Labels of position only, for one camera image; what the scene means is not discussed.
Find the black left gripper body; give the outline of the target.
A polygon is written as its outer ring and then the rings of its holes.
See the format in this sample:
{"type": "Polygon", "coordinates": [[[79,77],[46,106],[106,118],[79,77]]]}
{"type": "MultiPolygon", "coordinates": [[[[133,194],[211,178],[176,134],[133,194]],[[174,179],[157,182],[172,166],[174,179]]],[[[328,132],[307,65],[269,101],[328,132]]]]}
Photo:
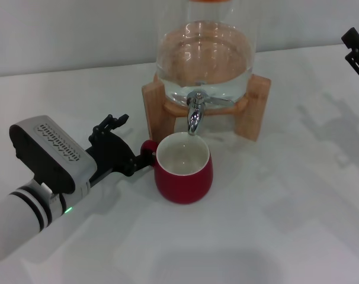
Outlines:
{"type": "Polygon", "coordinates": [[[91,147],[86,152],[95,160],[97,170],[90,178],[93,187],[110,173],[118,172],[129,177],[137,171],[136,156],[119,136],[97,133],[89,136],[91,147]]]}

